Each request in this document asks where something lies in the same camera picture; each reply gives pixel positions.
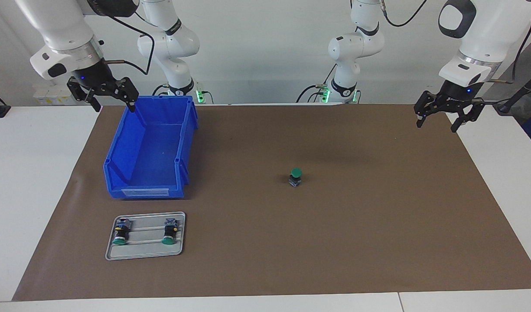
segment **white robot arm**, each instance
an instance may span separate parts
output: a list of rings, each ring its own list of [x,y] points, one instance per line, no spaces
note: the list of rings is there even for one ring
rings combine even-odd
[[[104,16],[130,16],[138,0],[15,0],[23,14],[41,34],[45,46],[31,57],[31,64],[44,79],[72,73],[67,86],[78,101],[96,111],[95,95],[124,101],[131,111],[138,91],[128,77],[117,80],[103,58],[94,32],[84,20],[91,11]]]
[[[200,93],[198,82],[190,75],[186,62],[181,57],[195,55],[200,50],[198,36],[184,26],[178,16],[172,0],[142,0],[142,7],[148,22],[161,31],[152,36],[156,40],[154,58],[165,73],[170,95],[192,95],[201,103],[204,97]],[[152,42],[148,37],[138,39],[138,50],[149,57]]]
[[[360,74],[357,59],[375,55],[384,46],[384,35],[379,30],[380,0],[353,1],[351,18],[356,32],[329,42],[329,55],[337,63],[335,77],[329,83],[329,101],[352,101]]]
[[[428,115],[458,113],[452,132],[479,117],[485,103],[476,98],[492,82],[508,50],[531,21],[531,0],[448,0],[439,16],[440,31],[459,38],[457,55],[440,70],[445,81],[438,94],[424,91],[414,110],[420,128]],[[472,106],[468,113],[463,109]]]

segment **brown mat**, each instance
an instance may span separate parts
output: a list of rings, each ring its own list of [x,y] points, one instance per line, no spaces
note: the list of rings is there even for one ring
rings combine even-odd
[[[122,111],[99,115],[13,300],[531,288],[443,114],[418,130],[408,105],[200,107],[186,198],[121,201],[101,164]],[[117,215],[166,211],[186,212],[181,255],[105,260]]]

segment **metal tray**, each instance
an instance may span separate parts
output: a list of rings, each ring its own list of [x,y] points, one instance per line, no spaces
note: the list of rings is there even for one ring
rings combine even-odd
[[[132,222],[126,245],[114,245],[115,225],[119,219],[127,218]],[[175,218],[179,231],[174,245],[162,243],[165,221]],[[184,243],[186,215],[184,212],[119,215],[113,221],[111,235],[107,244],[107,260],[138,259],[143,257],[163,257],[178,255]]]

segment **green button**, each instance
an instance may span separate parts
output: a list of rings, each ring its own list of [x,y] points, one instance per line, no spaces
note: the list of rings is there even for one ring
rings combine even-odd
[[[122,238],[116,238],[113,240],[114,245],[126,245],[127,241]]]
[[[170,237],[163,237],[162,243],[164,245],[174,245],[175,244],[175,240],[170,238]]]
[[[296,179],[301,177],[302,176],[302,170],[300,168],[294,168],[291,172],[290,172],[290,175],[295,177]]]

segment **dark blue bin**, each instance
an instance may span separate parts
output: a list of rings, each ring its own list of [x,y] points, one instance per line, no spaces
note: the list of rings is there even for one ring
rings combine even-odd
[[[198,115],[192,97],[141,96],[125,108],[103,164],[113,198],[182,198]]]

